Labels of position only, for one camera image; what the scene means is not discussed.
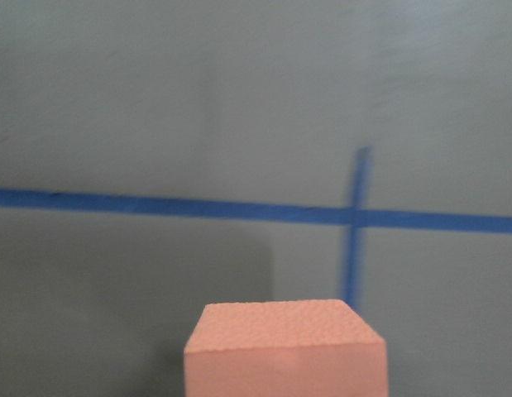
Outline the orange foam block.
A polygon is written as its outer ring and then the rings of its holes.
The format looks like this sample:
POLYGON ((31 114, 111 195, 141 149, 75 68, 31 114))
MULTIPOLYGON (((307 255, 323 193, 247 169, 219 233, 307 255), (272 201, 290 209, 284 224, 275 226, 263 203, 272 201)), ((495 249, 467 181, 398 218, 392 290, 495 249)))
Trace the orange foam block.
POLYGON ((184 393, 387 396, 387 347, 339 299, 208 304, 184 347, 184 393))

